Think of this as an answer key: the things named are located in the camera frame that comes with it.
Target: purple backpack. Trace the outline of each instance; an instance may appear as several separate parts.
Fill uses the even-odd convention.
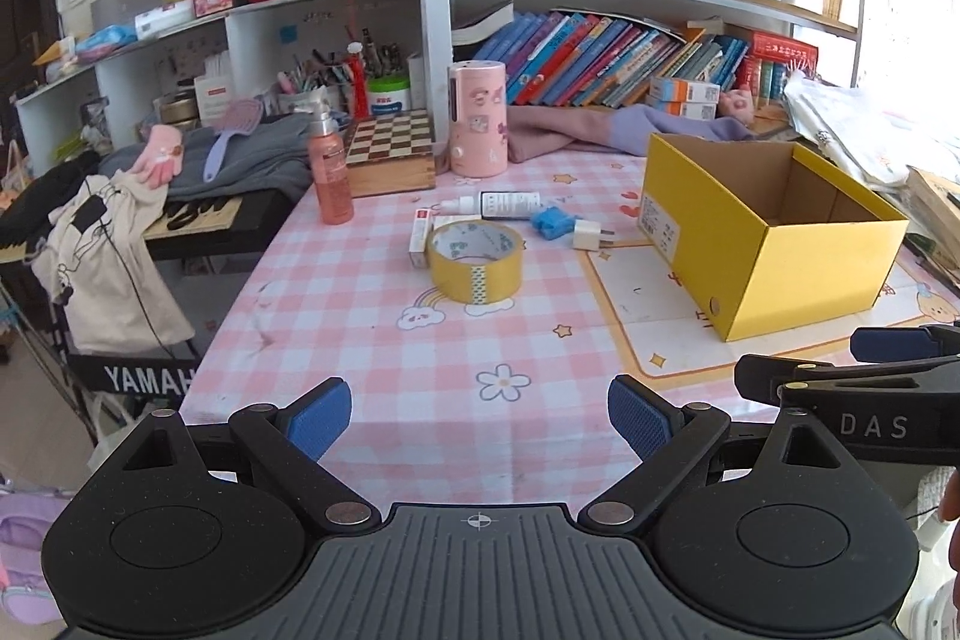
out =
[[[0,606],[21,624],[61,615],[40,569],[40,546],[70,501],[56,493],[16,491],[0,483]]]

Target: gray blanket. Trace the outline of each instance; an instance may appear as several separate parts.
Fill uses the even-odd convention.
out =
[[[299,201],[313,182],[306,152],[310,121],[309,115],[290,115],[257,126],[248,137],[233,137],[224,165],[208,183],[203,181],[203,164],[216,134],[210,128],[192,131],[184,137],[184,170],[170,183],[167,199],[189,201],[276,189]],[[112,177],[118,170],[128,170],[144,146],[130,145],[104,158],[101,175]]]

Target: roll of tape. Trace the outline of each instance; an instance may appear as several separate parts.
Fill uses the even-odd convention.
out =
[[[514,295],[523,280],[523,239],[487,220],[440,226],[426,247],[433,284],[462,304],[491,304]]]

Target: beige cloth bag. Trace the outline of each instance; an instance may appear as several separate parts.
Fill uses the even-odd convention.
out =
[[[66,301],[80,352],[143,353],[157,348],[157,340],[172,345],[194,335],[143,241],[166,194],[166,186],[151,190],[127,172],[112,179],[92,175],[74,199],[50,214],[54,228],[32,269],[51,299]],[[83,207],[91,196],[106,206],[99,218],[91,219],[95,213]]]

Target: pink checkered tablecloth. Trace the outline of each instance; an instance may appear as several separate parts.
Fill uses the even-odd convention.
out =
[[[309,191],[237,298],[181,413],[224,421],[254,402],[283,407],[330,376],[353,394],[326,469],[368,501],[566,501],[572,512],[637,465],[613,432],[606,396],[624,370],[570,237],[528,223],[523,286],[497,306],[464,306],[407,255],[414,210],[492,191],[540,191],[570,213],[638,238],[643,160],[559,152],[492,180],[443,175],[435,191],[357,199],[355,218],[320,223]],[[827,360],[850,363],[837,354]],[[740,419],[770,418],[731,377],[662,391]]]

